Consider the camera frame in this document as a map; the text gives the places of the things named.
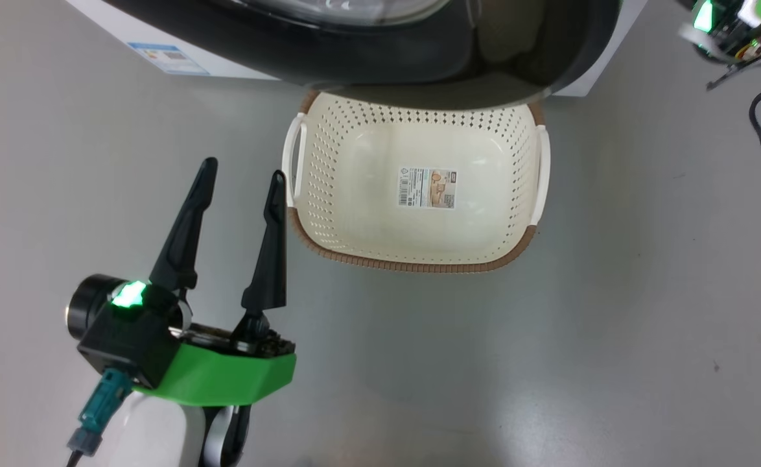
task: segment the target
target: transparent lid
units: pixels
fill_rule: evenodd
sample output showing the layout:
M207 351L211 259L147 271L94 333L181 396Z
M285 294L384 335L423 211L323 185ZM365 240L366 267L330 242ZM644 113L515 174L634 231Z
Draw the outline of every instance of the transparent lid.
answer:
M248 0L324 23L391 25L427 18L450 0Z

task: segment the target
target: label sticker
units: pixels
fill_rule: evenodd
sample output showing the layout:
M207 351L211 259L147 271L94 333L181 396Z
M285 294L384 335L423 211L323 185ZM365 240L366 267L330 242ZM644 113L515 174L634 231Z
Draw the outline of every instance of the label sticker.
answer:
M143 44L140 42L128 42L128 45L165 73L171 75L210 75L205 68L191 60L190 56L186 56L175 45Z
M413 208L455 209L456 171L401 167L398 205Z

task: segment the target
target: perforated basket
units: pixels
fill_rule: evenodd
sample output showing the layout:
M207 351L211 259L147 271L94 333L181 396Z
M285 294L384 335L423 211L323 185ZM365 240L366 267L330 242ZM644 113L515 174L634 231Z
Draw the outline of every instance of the perforated basket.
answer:
M397 271L483 272L528 247L550 142L538 106L432 112L312 93L288 129L283 172L294 180L288 216L318 254Z

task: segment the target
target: barcode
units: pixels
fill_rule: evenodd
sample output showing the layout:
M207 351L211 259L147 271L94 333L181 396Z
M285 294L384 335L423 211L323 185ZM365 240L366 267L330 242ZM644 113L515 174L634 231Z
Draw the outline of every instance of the barcode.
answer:
M398 205L407 205L407 200L410 197L410 181L407 178L402 178L398 183Z
M164 53L167 55L167 58L170 58L171 60L187 60L187 57L182 55L181 53L177 53L177 51L165 51Z

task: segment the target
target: blue and white sticker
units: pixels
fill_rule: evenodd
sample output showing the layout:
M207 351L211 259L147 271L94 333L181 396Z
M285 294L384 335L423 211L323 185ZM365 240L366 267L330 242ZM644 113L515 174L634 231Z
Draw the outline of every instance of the blue and white sticker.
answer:
M186 56L175 45L144 44L141 42L128 42L128 45L165 73L203 77L210 75L205 68L199 66L190 56Z

